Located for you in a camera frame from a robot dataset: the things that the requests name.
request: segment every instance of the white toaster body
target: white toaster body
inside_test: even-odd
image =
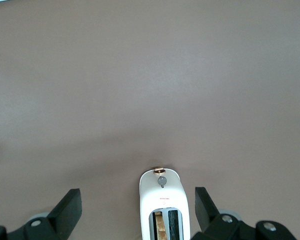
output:
[[[155,214],[162,215],[167,240],[189,240],[188,200],[179,175],[172,169],[146,171],[140,178],[140,220],[143,240],[158,240]],[[166,178],[163,187],[158,178]]]

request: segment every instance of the gray knob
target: gray knob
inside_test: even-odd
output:
[[[164,176],[160,176],[158,178],[158,184],[161,185],[162,188],[167,184],[167,179]]]

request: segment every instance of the white toaster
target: white toaster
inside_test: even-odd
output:
[[[185,190],[172,169],[157,167],[140,178],[143,240],[189,240],[190,218]]]

